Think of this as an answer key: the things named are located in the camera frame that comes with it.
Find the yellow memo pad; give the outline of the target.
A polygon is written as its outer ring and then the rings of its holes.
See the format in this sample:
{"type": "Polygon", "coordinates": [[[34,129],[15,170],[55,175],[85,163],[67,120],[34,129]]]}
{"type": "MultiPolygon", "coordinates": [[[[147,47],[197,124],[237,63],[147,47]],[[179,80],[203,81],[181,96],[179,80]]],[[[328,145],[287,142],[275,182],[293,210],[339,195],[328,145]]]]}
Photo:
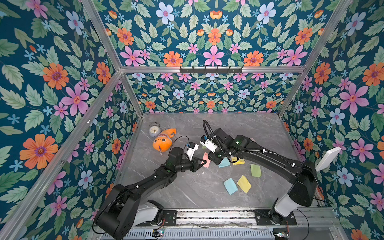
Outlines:
{"type": "Polygon", "coordinates": [[[231,163],[233,165],[243,165],[243,164],[245,164],[245,160],[241,159],[241,158],[237,158],[237,157],[232,157],[231,158],[231,163]]]}

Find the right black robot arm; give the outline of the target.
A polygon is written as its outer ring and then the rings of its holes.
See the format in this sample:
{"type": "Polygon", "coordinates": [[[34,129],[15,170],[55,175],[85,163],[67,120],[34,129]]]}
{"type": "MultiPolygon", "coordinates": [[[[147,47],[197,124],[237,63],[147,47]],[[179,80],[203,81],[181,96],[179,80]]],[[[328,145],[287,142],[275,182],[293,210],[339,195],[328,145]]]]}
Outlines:
{"type": "Polygon", "coordinates": [[[205,134],[201,144],[210,150],[208,159],[219,165],[233,157],[261,165],[287,180],[292,186],[278,198],[266,218],[278,222],[286,219],[300,207],[312,205],[318,186],[317,172],[313,163],[303,163],[266,149],[254,140],[238,135],[232,138],[221,128],[215,131],[203,120],[205,134]]]}

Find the pink memo pad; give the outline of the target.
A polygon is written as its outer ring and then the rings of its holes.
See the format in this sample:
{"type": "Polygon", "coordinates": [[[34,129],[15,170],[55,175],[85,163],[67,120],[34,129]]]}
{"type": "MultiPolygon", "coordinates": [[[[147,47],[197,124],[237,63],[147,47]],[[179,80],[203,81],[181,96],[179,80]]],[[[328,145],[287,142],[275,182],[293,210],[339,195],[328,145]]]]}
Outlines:
{"type": "Polygon", "coordinates": [[[203,167],[208,168],[210,166],[211,161],[208,158],[208,153],[204,153],[203,160],[206,161],[206,163],[203,165],[203,167]]]}

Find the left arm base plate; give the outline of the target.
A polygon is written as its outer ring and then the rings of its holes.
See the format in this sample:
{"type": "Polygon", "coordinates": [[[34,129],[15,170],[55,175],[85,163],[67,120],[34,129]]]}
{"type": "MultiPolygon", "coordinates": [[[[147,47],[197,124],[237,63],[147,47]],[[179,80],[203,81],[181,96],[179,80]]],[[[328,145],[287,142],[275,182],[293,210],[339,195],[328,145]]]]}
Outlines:
{"type": "Polygon", "coordinates": [[[160,214],[157,214],[154,220],[150,222],[144,222],[137,227],[160,227],[160,226],[176,226],[177,211],[176,210],[163,210],[160,214]]]}

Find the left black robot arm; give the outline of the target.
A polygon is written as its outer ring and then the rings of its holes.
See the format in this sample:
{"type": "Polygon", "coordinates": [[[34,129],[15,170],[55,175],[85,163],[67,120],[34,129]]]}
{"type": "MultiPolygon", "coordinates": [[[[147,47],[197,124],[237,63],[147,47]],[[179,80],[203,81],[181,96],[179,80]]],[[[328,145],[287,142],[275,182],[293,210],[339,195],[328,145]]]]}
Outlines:
{"type": "Polygon", "coordinates": [[[168,159],[151,176],[131,185],[115,185],[96,214],[94,225],[115,240],[121,240],[136,225],[160,222],[164,207],[155,201],[141,202],[169,186],[179,172],[195,173],[206,163],[203,159],[190,158],[182,148],[173,148],[168,159]]]}

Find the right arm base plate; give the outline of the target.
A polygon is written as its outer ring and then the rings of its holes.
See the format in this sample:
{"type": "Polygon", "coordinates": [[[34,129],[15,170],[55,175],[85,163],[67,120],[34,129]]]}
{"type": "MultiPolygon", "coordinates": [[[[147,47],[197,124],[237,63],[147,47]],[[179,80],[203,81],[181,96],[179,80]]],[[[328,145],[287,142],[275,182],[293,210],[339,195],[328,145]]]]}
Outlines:
{"type": "Polygon", "coordinates": [[[258,226],[297,225],[297,221],[293,212],[291,212],[287,217],[282,217],[281,215],[269,209],[257,209],[253,210],[253,212],[255,214],[258,226]]]}

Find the blue memo pad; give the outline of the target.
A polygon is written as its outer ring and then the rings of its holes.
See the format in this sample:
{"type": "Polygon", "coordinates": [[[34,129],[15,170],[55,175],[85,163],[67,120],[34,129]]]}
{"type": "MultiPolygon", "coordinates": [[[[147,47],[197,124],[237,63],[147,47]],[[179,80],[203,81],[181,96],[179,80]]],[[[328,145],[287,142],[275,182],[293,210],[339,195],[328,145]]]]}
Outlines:
{"type": "Polygon", "coordinates": [[[222,161],[219,163],[219,168],[229,167],[231,165],[228,158],[223,158],[222,161]]]}

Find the torn green sheet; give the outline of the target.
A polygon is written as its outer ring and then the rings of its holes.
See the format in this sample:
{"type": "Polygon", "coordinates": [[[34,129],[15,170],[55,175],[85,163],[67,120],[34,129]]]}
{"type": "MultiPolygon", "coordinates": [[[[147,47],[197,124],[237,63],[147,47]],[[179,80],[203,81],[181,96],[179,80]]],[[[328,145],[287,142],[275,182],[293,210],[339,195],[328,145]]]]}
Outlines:
{"type": "Polygon", "coordinates": [[[250,167],[251,167],[252,177],[260,178],[262,175],[261,167],[259,165],[254,165],[254,164],[251,164],[250,167]]]}

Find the torn yellow sheet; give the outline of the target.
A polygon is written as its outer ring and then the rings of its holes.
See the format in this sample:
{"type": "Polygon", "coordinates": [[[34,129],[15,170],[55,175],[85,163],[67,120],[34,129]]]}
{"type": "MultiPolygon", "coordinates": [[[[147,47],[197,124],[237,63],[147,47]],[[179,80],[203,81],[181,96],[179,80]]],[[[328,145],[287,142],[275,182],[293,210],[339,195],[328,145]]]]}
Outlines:
{"type": "Polygon", "coordinates": [[[241,190],[243,192],[245,192],[246,194],[249,192],[249,190],[252,187],[251,183],[249,182],[249,180],[244,175],[242,175],[240,177],[240,179],[238,180],[237,184],[241,188],[241,190]]]}

